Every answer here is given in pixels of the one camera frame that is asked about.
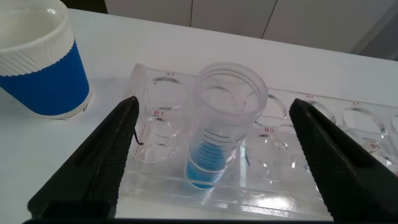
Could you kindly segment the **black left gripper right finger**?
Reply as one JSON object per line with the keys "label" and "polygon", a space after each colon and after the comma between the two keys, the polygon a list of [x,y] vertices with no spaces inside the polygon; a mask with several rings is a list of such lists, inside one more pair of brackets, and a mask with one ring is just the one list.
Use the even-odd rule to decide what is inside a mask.
{"label": "black left gripper right finger", "polygon": [[310,103],[289,109],[324,204],[336,222],[397,221],[397,176]]}

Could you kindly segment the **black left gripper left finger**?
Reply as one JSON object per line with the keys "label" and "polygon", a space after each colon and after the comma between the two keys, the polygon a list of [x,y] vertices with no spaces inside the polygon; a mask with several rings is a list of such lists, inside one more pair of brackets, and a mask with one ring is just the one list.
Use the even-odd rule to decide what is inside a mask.
{"label": "black left gripper left finger", "polygon": [[113,218],[139,101],[122,100],[27,204],[34,218]]}

